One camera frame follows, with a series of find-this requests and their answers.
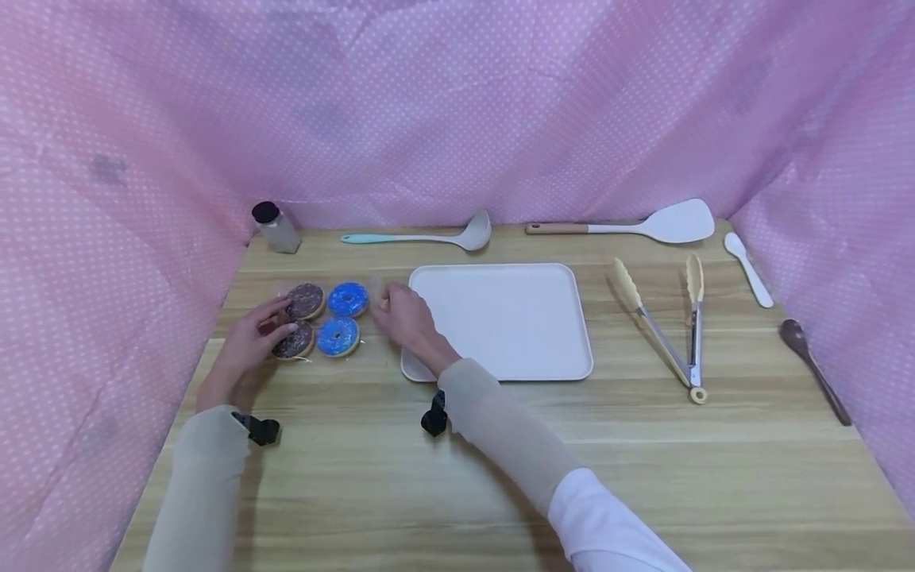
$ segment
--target beige sleeve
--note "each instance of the beige sleeve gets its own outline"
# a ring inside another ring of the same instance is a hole
[[[224,572],[231,565],[248,430],[234,407],[202,411],[181,428],[172,476],[146,550],[144,572]]]
[[[455,433],[489,457],[546,516],[559,482],[583,464],[543,421],[470,359],[442,372],[445,411]]]

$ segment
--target black wrist strap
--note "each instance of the black wrist strap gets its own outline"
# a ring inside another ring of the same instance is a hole
[[[255,416],[246,416],[237,411],[231,412],[231,416],[241,423],[245,429],[248,429],[248,438],[263,447],[264,445],[273,445],[280,436],[279,422],[273,419],[258,419]]]
[[[448,414],[445,413],[445,392],[438,390],[432,398],[432,407],[425,412],[420,425],[432,437],[438,437],[445,431],[448,423]]]

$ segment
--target polka dot fabric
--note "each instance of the polka dot fabric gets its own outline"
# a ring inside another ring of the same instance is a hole
[[[1,568],[108,567],[261,199],[311,227],[736,213],[915,512],[912,3],[3,10]]]

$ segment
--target hand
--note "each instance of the hand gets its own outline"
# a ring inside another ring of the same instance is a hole
[[[296,331],[296,324],[278,325],[274,320],[289,303],[287,297],[264,302],[232,324],[220,354],[197,392],[198,411],[230,405],[244,375],[263,363],[276,344]]]
[[[406,348],[437,378],[460,355],[445,336],[438,333],[429,306],[409,286],[389,282],[379,304],[372,304],[371,316],[391,341]]]

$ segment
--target white tray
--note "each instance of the white tray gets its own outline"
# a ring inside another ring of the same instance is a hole
[[[455,350],[500,381],[576,381],[594,369],[575,275],[564,264],[421,266],[410,287]],[[406,350],[401,370],[414,382],[436,380]]]

